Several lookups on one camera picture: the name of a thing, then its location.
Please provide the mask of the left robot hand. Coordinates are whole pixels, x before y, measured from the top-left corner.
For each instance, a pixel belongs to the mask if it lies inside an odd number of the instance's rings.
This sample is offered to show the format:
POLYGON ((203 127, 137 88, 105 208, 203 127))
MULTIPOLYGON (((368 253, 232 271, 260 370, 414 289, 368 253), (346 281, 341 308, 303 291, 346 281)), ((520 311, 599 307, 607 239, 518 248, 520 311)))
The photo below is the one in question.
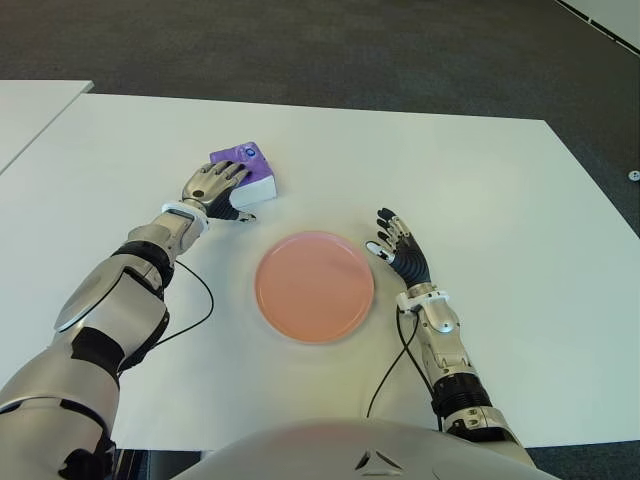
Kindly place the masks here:
POLYGON ((234 207, 231 193, 250 174, 241 163, 222 161, 201 166, 184 185, 181 200, 199 208, 208 218, 253 222, 256 217, 234 207))

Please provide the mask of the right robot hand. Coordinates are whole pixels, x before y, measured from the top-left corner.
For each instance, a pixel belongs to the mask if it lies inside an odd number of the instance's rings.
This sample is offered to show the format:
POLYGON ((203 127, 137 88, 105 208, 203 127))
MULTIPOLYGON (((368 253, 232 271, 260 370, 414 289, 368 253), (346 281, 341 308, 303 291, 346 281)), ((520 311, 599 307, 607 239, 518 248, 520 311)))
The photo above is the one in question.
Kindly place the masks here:
POLYGON ((430 283, 427 259, 405 222, 392 210, 381 208, 376 223, 377 241, 367 241, 366 249, 386 262, 408 289, 430 283))

